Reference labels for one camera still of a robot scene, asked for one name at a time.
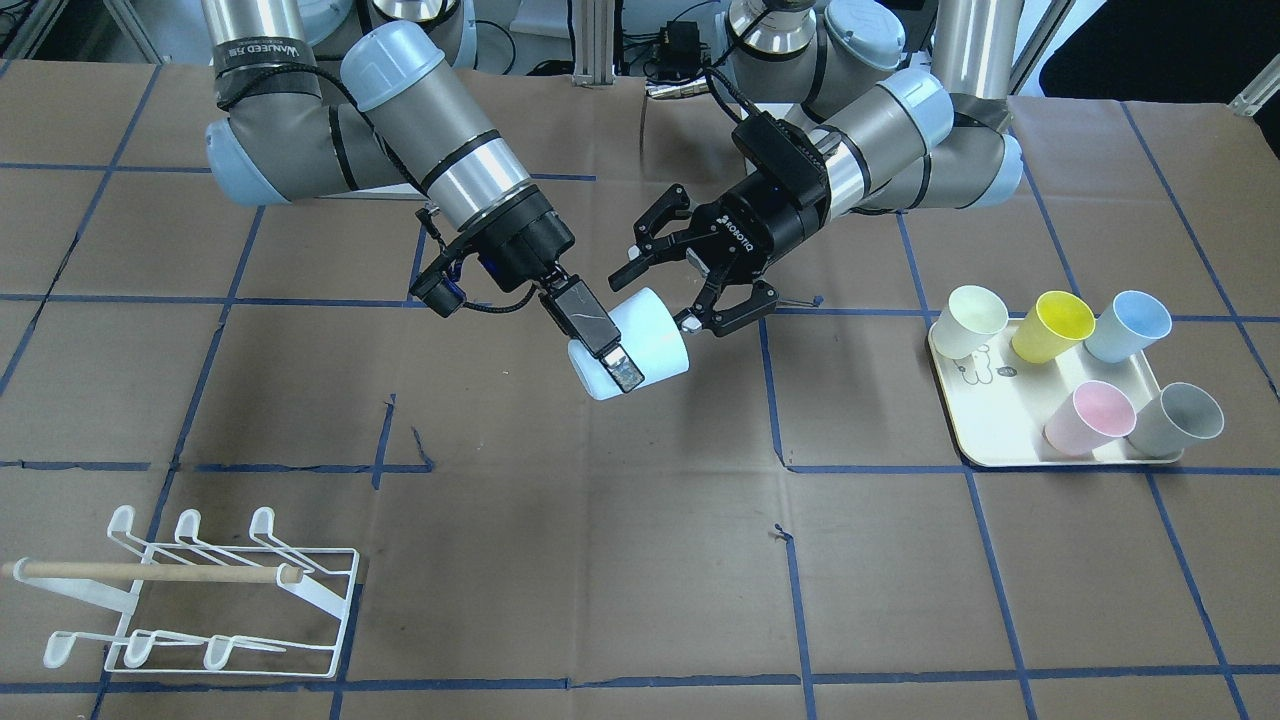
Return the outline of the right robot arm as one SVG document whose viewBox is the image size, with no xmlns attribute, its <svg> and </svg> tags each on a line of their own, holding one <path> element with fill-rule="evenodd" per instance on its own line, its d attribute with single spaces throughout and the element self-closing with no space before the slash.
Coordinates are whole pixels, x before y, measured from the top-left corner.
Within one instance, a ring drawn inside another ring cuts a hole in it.
<svg viewBox="0 0 1280 720">
<path fill-rule="evenodd" d="M 570 228 L 417 24 L 393 20 L 324 70 L 296 1 L 206 1 L 218 106 L 209 165 L 234 202 L 285 204 L 407 183 L 457 232 L 411 295 L 440 316 L 467 305 L 476 256 L 504 292 L 530 286 L 571 341 L 584 382 L 636 389 L 637 352 L 585 282 L 561 265 Z"/>
</svg>

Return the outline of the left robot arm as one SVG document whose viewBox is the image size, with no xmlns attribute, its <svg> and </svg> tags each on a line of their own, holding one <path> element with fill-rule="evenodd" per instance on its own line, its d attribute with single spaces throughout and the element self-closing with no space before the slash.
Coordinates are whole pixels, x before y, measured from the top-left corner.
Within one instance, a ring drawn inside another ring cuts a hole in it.
<svg viewBox="0 0 1280 720">
<path fill-rule="evenodd" d="M 910 67 L 900 19 L 876 1 L 733 1 L 707 92 L 731 104 L 751 165 L 718 199 L 671 186 L 636 220 L 622 290 L 686 260 L 704 286 L 676 318 L 726 336 L 780 304 L 765 273 L 832 220 L 915 208 L 987 208 L 1023 172 L 1009 133 L 1019 1 L 942 1 L 927 68 Z"/>
</svg>

